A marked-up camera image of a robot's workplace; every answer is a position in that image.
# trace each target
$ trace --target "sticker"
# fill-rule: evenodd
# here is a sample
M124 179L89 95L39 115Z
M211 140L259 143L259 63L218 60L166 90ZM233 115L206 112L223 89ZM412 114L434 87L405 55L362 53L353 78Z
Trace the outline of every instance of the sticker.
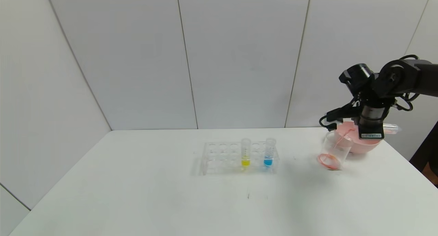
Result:
M381 133L362 133L360 135L362 138L368 138L368 139L381 139L382 138L382 134Z

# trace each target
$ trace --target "blue liquid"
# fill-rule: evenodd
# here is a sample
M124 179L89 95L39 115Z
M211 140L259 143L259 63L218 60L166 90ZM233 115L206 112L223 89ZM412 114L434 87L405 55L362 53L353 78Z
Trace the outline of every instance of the blue liquid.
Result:
M263 163L265 164L266 167L271 166L272 165L272 157L265 156L265 159L264 159Z

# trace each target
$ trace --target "yellow liquid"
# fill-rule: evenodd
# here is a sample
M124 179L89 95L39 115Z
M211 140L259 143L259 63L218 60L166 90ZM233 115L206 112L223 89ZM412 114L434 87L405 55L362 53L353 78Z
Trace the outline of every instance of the yellow liquid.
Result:
M250 164L250 160L248 157L242 157L242 166L247 167Z

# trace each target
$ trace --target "test tube with yellow liquid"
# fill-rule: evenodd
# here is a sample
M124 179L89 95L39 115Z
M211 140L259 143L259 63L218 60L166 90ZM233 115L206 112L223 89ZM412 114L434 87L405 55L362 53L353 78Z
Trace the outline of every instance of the test tube with yellow liquid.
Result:
M251 153L251 140L242 139L242 166L247 167L250 165L250 153Z

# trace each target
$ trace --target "white wall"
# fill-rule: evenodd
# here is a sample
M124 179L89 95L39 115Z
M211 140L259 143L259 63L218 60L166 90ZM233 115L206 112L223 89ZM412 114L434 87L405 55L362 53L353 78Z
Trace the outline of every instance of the white wall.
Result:
M352 95L338 77L350 66L379 72L403 56L426 2L310 0L286 126L318 126L327 111L348 103Z
M429 0L406 54L416 54L423 60L438 64L438 0ZM402 156L410 159L438 120L438 98L419 96L413 111L391 110L387 122L398 124L403 131L386 136Z
M30 208L110 129L48 0L0 0L1 182Z
M112 129L197 128L177 0L52 0Z
M199 128L284 127L308 0L180 0Z
M0 235L8 236L29 213L8 191L0 187Z

